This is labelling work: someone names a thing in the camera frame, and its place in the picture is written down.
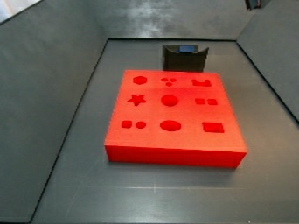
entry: gray wall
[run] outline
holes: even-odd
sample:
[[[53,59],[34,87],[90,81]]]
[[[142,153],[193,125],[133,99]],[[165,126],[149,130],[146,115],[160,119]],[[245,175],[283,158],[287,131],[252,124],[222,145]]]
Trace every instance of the gray wall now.
[[[0,26],[0,221],[29,221],[106,38],[84,1]]]
[[[236,39],[252,11],[241,0],[89,0],[109,38]]]
[[[299,120],[299,1],[272,0],[237,43]]]

